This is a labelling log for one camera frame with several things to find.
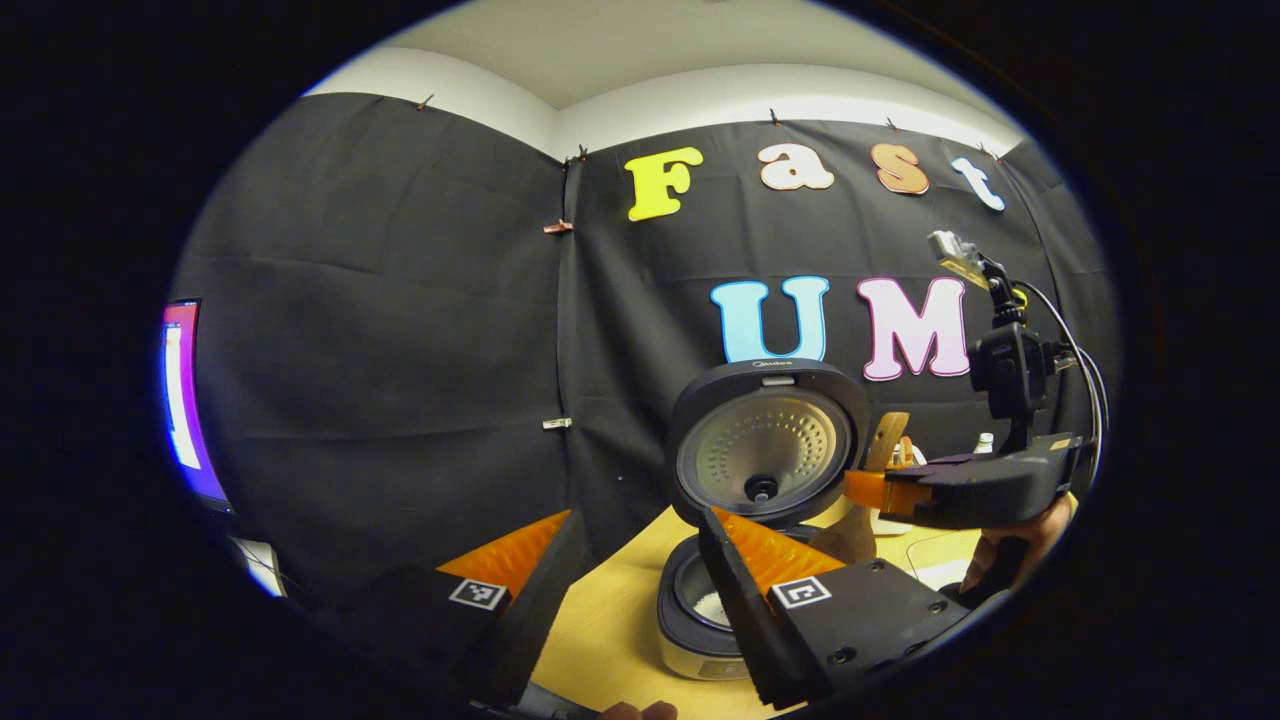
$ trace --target yellow letter f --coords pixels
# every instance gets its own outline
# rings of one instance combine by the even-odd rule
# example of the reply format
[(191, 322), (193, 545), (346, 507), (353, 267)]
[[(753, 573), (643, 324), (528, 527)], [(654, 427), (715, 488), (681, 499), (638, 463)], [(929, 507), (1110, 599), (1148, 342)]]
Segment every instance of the yellow letter f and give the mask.
[(667, 195), (671, 187), (678, 193), (689, 191), (689, 165), (701, 165), (703, 154), (696, 147), (681, 147), (631, 160), (626, 168), (636, 183), (636, 206), (627, 211), (632, 220), (671, 215), (680, 210), (680, 200)]

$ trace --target blue letter u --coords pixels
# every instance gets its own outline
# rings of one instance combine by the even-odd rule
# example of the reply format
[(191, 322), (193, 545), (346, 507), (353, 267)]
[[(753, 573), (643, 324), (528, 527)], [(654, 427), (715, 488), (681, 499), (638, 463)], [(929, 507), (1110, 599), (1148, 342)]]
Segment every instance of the blue letter u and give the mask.
[(762, 282), (744, 281), (727, 283), (712, 291), (712, 302), (719, 305), (724, 328), (724, 357), (730, 363), (760, 360), (765, 357), (804, 357), (822, 360), (827, 352), (827, 327), (822, 318), (822, 296), (831, 287), (826, 278), (812, 275), (790, 278), (782, 283), (782, 292), (796, 302), (796, 323), (800, 327), (800, 345), (786, 355), (774, 355), (764, 348), (764, 320), (760, 301), (769, 296)]

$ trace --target wooden table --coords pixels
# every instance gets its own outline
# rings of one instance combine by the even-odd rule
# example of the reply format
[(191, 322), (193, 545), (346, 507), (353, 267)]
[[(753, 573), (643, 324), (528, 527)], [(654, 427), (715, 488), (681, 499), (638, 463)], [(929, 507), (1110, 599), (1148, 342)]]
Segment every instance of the wooden table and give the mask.
[[(849, 507), (841, 498), (805, 524), (827, 527)], [(668, 507), (622, 550), (573, 583), (532, 682), (598, 710), (618, 701), (646, 707), (663, 700), (680, 710), (681, 720), (756, 720), (781, 715), (760, 703), (750, 679), (691, 680), (667, 670), (662, 662), (657, 618), (662, 568), (676, 546), (695, 532)], [(966, 562), (978, 534), (978, 530), (913, 528), (902, 536), (877, 538), (877, 556), (914, 575), (913, 562), (922, 568), (922, 562), (931, 566)]]

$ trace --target black fabric backdrop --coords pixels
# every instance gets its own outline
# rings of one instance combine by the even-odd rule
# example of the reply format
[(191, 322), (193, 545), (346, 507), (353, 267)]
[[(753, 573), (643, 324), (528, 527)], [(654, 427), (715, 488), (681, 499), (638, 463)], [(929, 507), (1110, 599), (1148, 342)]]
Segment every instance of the black fabric backdrop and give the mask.
[[(805, 145), (836, 176), (774, 191), (756, 152)], [(931, 188), (887, 191), (870, 147), (906, 145)], [(698, 147), (673, 215), (630, 222), (634, 158)], [(968, 158), (1006, 202), (988, 210), (950, 163)], [(724, 361), (718, 284), (768, 284), (765, 345), (796, 345), (780, 284), (831, 282), (824, 360), (863, 377), (870, 315), (856, 292), (896, 279), (923, 307), (947, 277), (925, 236), (977, 241), (1062, 309), (1108, 383), (1120, 366), (1112, 291), (1088, 225), (1024, 145), (997, 164), (887, 127), (733, 123), (637, 140), (568, 172), (497, 131), (370, 95), (298, 100), (210, 199), (175, 279), (201, 297), (201, 413), (232, 503), (306, 597), (328, 601), (397, 562), (436, 562), (566, 506), (600, 561), (667, 506), (666, 421), (680, 391)], [(559, 237), (541, 225), (563, 217)], [(965, 337), (989, 297), (964, 295)], [(1033, 301), (1030, 325), (1056, 338)], [(1004, 438), (968, 375), (863, 380), (873, 418), (911, 413), (929, 456)], [(1083, 384), (1038, 418), (1087, 432)], [(541, 421), (571, 416), (568, 430)]]

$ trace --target computer monitor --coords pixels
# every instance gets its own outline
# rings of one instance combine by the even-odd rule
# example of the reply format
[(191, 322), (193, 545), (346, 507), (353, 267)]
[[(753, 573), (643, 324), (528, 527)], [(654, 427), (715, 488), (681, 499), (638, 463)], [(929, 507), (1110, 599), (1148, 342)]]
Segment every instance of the computer monitor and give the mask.
[(196, 320), (198, 300), (179, 300), (164, 311), (160, 387), (169, 441), (191, 491), (211, 510), (230, 514), (227, 492), (218, 482), (196, 410)]

